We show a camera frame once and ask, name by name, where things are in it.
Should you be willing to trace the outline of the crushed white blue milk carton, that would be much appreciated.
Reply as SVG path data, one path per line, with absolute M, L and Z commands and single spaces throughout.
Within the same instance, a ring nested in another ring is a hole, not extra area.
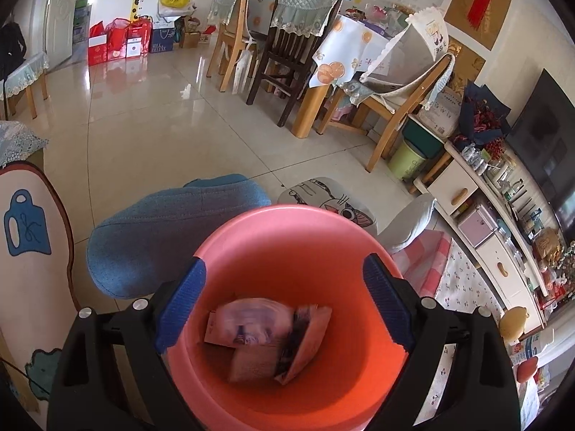
M 293 329 L 294 310 L 264 298 L 239 299 L 208 315 L 204 341 L 216 346 L 267 346 L 280 343 Z

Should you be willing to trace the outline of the pink plastic bucket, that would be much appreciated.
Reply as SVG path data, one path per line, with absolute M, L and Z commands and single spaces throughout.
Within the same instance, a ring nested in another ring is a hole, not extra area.
M 334 212 L 272 205 L 196 250 L 189 316 L 167 364 L 211 430 L 363 430 L 406 358 L 364 282 L 384 247 Z

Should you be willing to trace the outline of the green trash bin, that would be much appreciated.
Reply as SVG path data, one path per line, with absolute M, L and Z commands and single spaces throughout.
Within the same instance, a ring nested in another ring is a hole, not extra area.
M 404 181 L 412 178 L 426 161 L 427 158 L 417 147 L 402 139 L 397 150 L 391 156 L 388 166 L 398 180 Z

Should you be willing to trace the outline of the red apple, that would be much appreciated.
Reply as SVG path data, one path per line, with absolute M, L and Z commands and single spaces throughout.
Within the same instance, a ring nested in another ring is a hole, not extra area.
M 518 383 L 527 383 L 538 369 L 538 357 L 533 356 L 521 362 L 516 369 L 516 381 Z

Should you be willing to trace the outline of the white milk bottle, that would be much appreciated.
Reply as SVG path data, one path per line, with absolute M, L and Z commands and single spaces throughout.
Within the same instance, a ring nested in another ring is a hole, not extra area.
M 509 350 L 512 364 L 519 365 L 532 357 L 541 355 L 554 340 L 555 330 L 545 329 L 515 343 Z

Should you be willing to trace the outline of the yellow pear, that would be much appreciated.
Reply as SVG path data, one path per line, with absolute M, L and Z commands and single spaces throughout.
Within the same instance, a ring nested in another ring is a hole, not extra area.
M 499 333 L 505 343 L 516 343 L 524 333 L 529 314 L 523 306 L 514 306 L 505 311 L 499 321 Z

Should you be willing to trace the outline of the blue trouser knee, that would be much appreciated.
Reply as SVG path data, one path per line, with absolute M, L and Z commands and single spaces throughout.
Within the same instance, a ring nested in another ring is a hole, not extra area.
M 89 275 L 114 299 L 152 294 L 185 275 L 196 250 L 220 226 L 271 203 L 241 174 L 195 179 L 145 196 L 93 229 L 86 250 Z

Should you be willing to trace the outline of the blue white stool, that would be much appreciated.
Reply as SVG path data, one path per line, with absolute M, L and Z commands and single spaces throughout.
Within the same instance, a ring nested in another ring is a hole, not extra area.
M 404 250 L 427 228 L 436 202 L 429 193 L 418 196 L 401 210 L 376 240 L 389 254 Z

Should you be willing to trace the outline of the white tv cabinet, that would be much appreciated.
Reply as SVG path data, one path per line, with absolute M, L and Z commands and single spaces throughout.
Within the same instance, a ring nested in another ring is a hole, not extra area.
M 547 295 L 532 247 L 496 188 L 475 172 L 451 142 L 413 189 L 437 200 L 438 213 L 486 274 L 503 306 L 526 309 L 524 332 L 543 329 L 547 316 L 538 295 Z

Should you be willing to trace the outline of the cat print floor mat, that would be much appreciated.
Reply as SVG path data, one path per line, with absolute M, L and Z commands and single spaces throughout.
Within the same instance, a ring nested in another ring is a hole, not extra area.
M 377 236 L 377 220 L 371 211 L 345 190 L 337 181 L 316 177 L 285 189 L 278 204 L 303 204 L 336 213 L 356 223 L 372 236 Z

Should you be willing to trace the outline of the black flat television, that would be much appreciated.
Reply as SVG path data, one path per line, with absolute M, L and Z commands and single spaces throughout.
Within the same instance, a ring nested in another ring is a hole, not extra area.
M 574 240 L 575 109 L 544 70 L 506 138 L 553 209 L 567 242 Z

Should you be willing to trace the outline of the light wooden chair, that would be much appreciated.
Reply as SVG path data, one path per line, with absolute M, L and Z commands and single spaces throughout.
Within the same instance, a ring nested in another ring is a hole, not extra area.
M 363 130 L 363 123 L 369 112 L 374 112 L 386 120 L 385 129 L 380 134 L 371 158 L 365 166 L 365 169 L 371 172 L 377 162 L 389 153 L 399 129 L 408 115 L 418 107 L 428 109 L 437 95 L 445 88 L 455 66 L 455 60 L 454 53 L 447 52 L 412 83 L 390 92 L 374 92 L 373 89 L 360 81 L 350 81 L 337 86 L 334 89 L 330 107 L 327 108 L 320 126 L 317 127 L 317 133 L 323 134 L 333 126 L 337 129 L 349 130 L 352 133 L 367 135 L 367 132 Z M 333 119 L 335 110 L 344 97 L 348 97 L 350 103 L 357 107 L 352 122 L 341 122 Z

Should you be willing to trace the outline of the red gift bags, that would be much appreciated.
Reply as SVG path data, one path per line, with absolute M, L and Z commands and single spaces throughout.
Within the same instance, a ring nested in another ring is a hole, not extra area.
M 149 52 L 152 19 L 142 17 L 133 20 L 113 19 L 107 26 L 98 22 L 89 28 L 88 64 L 133 59 L 147 56 Z

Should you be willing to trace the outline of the dining table orange print cloth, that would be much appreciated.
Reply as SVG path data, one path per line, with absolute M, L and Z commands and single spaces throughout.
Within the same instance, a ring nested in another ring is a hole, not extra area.
M 389 39 L 362 22 L 338 16 L 316 50 L 313 70 L 291 132 L 306 138 L 332 86 L 352 80 L 381 55 Z

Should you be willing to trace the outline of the dark wooden chair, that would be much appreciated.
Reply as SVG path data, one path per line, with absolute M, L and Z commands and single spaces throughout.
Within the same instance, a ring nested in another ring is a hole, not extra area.
M 313 55 L 332 26 L 343 0 L 276 0 L 267 38 L 247 103 L 256 100 L 263 81 L 282 92 L 286 106 L 280 128 L 311 79 Z

